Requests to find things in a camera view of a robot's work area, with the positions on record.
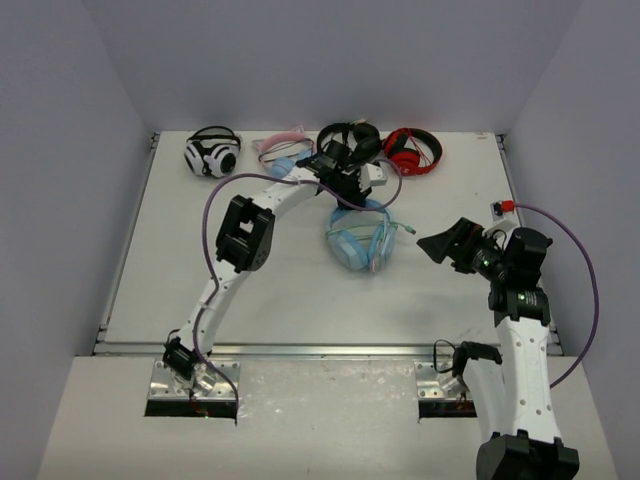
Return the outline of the light blue headphones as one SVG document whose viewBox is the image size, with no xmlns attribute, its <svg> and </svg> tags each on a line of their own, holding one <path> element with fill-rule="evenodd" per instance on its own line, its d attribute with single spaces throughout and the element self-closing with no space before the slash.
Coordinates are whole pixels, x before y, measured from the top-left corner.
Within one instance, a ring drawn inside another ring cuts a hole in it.
<svg viewBox="0 0 640 480">
<path fill-rule="evenodd" d="M 352 271 L 377 273 L 391 258 L 400 224 L 388 208 L 381 206 L 376 200 L 366 200 L 366 208 L 379 215 L 376 221 L 342 224 L 354 210 L 339 208 L 328 217 L 325 239 L 336 258 Z"/>
</svg>

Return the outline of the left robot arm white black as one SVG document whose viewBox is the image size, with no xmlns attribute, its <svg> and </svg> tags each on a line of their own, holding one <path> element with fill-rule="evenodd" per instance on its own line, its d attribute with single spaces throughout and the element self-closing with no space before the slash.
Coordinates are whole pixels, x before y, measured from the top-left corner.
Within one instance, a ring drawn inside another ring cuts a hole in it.
<svg viewBox="0 0 640 480">
<path fill-rule="evenodd" d="M 381 141 L 376 137 L 357 143 L 353 150 L 331 140 L 327 147 L 298 161 L 282 178 L 238 174 L 214 188 L 206 200 L 201 224 L 209 280 L 185 325 L 171 332 L 164 345 L 163 363 L 175 377 L 192 384 L 199 368 L 205 366 L 229 380 L 206 354 L 213 348 L 218 327 L 238 288 L 268 259 L 276 221 L 322 192 L 348 209 L 375 211 L 377 208 L 366 202 L 371 193 L 368 168 L 380 150 Z M 245 178 L 272 184 L 254 196 L 237 195 L 230 200 L 210 249 L 208 220 L 213 200 L 223 186 Z"/>
</svg>

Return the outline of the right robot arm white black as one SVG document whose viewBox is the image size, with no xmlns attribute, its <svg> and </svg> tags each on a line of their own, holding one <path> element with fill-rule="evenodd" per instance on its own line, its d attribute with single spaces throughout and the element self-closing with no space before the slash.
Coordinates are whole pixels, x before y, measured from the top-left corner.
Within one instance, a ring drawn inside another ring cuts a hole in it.
<svg viewBox="0 0 640 480">
<path fill-rule="evenodd" d="M 463 341 L 451 373 L 470 392 L 483 442 L 479 479 L 572 479 L 579 453 L 564 444 L 555 419 L 547 364 L 551 315 L 539 285 L 551 238 L 515 228 L 504 247 L 479 224 L 460 218 L 417 244 L 435 263 L 451 261 L 463 274 L 490 284 L 498 346 Z"/>
</svg>

